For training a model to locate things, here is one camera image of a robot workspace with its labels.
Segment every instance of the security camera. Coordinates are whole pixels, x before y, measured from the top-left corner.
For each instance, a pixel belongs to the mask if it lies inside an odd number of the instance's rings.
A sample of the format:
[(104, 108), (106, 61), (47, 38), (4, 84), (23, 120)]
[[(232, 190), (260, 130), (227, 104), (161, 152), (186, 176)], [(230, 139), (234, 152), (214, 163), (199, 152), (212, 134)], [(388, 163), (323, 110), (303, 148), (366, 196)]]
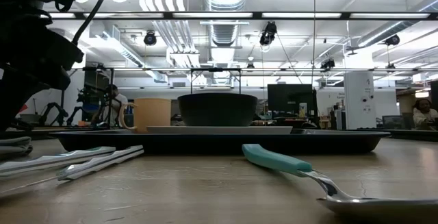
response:
[(155, 36), (154, 31), (147, 31), (146, 36), (143, 40), (144, 44), (147, 46), (153, 46), (155, 43), (157, 43), (157, 37)]

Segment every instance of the desk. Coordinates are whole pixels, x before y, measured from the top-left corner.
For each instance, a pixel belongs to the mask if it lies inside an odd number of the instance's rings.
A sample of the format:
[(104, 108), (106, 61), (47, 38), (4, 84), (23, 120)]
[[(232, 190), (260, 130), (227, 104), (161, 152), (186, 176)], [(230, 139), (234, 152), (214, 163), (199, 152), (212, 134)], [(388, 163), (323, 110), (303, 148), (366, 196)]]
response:
[[(56, 140), (36, 141), (34, 148), (33, 157), (63, 151)], [(298, 158), (352, 195), (438, 197), (433, 142), (382, 139), (366, 155)], [(0, 178), (0, 190), (55, 171)], [(324, 192), (313, 180), (259, 168), (243, 156), (149, 155), (73, 182), (46, 182), (2, 197), (0, 223), (344, 223), (318, 197)]]

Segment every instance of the black cable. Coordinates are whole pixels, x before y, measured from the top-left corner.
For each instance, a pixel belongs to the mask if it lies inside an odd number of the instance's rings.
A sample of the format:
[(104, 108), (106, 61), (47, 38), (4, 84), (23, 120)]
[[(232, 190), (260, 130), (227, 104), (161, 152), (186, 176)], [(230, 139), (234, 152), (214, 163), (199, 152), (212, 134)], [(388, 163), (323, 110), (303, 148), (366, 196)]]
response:
[(300, 78), (300, 76), (298, 75), (298, 73), (295, 71), (295, 67), (294, 67), (294, 65), (292, 64), (292, 62), (290, 61), (289, 56), (287, 55), (286, 49), (285, 49), (285, 47), (283, 46), (283, 43), (281, 42), (281, 38), (280, 38), (280, 35), (279, 35), (278, 32), (276, 33), (276, 37), (279, 38), (280, 45), (281, 45), (281, 47), (283, 48), (283, 52), (285, 52), (285, 55), (286, 55), (287, 61), (288, 61), (289, 64), (290, 64), (290, 67), (292, 68), (292, 70), (294, 70), (295, 76), (298, 78), (298, 80), (299, 80), (300, 83), (302, 84), (301, 78)]
[(313, 86), (313, 70), (315, 70), (315, 50), (316, 50), (316, 0), (313, 0), (313, 55), (312, 55), (312, 76), (310, 84)]
[(101, 7), (104, 0), (97, 0), (96, 5), (94, 6), (93, 10), (91, 10), (90, 15), (88, 15), (87, 19), (83, 22), (81, 27), (77, 30), (75, 37), (73, 37), (73, 40), (71, 41), (74, 45), (77, 45), (79, 42), (79, 38), (81, 37), (83, 31), (87, 28), (87, 26), (91, 23), (91, 20), (94, 18), (94, 15), (96, 15), (97, 11)]

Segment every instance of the plastic utensil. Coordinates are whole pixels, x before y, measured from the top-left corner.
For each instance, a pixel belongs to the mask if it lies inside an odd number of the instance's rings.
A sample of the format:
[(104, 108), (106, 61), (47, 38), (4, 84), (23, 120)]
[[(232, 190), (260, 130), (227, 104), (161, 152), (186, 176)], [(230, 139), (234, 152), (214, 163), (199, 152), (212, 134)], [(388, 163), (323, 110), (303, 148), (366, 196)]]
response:
[(59, 155), (44, 155), (35, 160), (28, 160), (24, 162), (5, 162), (0, 164), (0, 176), (9, 176), (16, 173), (48, 169), (54, 166), (86, 162), (93, 157), (111, 153), (115, 150), (116, 148), (114, 147), (97, 147), (88, 150), (71, 151)]
[(87, 175), (91, 172), (97, 172), (97, 171), (104, 169), (105, 167), (110, 166), (112, 164), (119, 164), (121, 162), (124, 162), (125, 160), (128, 160), (129, 158), (136, 157), (137, 155), (140, 155), (142, 153), (144, 153), (142, 145), (132, 146), (132, 147), (129, 147), (128, 149), (125, 149), (122, 151), (115, 151), (110, 155), (103, 156), (100, 158), (93, 158), (93, 159), (89, 160), (88, 162), (84, 162), (82, 164), (70, 165), (67, 168), (65, 168), (64, 170), (57, 173), (57, 175), (55, 177), (50, 177), (48, 179), (43, 179), (43, 180), (33, 182), (30, 184), (25, 184), (24, 186), (19, 186), (19, 187), (12, 188), (9, 190), (4, 190), (4, 191), (0, 192), (0, 196), (4, 195), (5, 193), (8, 193), (8, 192), (13, 192), (15, 190), (27, 188), (30, 186), (35, 186), (37, 184), (48, 182), (48, 181), (51, 181), (53, 179), (57, 179), (58, 181), (74, 180), (74, 179), (77, 179), (81, 176)]
[(350, 196), (339, 189), (330, 178), (313, 170), (308, 162), (268, 151), (260, 145), (242, 145), (242, 150), (246, 159), (254, 164), (315, 180), (326, 192), (326, 197), (317, 201), (337, 214), (367, 219), (397, 218), (406, 215), (423, 218), (438, 210), (438, 199), (378, 199)]

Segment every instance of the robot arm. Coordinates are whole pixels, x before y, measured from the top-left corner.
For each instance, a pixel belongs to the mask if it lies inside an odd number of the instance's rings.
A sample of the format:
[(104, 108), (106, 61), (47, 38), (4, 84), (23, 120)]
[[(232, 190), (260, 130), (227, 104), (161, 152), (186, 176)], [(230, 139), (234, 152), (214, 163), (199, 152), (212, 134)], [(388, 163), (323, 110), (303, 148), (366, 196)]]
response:
[(85, 112), (85, 110), (82, 107), (80, 107), (80, 106), (75, 107), (75, 109), (73, 110), (73, 113), (70, 115), (70, 118), (67, 119), (68, 126), (71, 126), (71, 123), (73, 122), (73, 119), (75, 118), (75, 115), (76, 115), (77, 111), (79, 111), (79, 110), (82, 110), (82, 112)]
[(60, 125), (62, 125), (62, 123), (64, 122), (63, 117), (68, 117), (68, 112), (66, 112), (66, 110), (64, 108), (61, 108), (61, 106), (58, 103), (49, 103), (49, 104), (47, 104), (46, 111), (40, 117), (39, 123), (41, 126), (45, 125), (45, 123), (47, 121), (47, 115), (49, 115), (50, 110), (52, 108), (56, 108), (58, 110), (59, 114), (50, 125), (52, 125), (55, 121), (58, 121), (58, 123), (60, 123)]

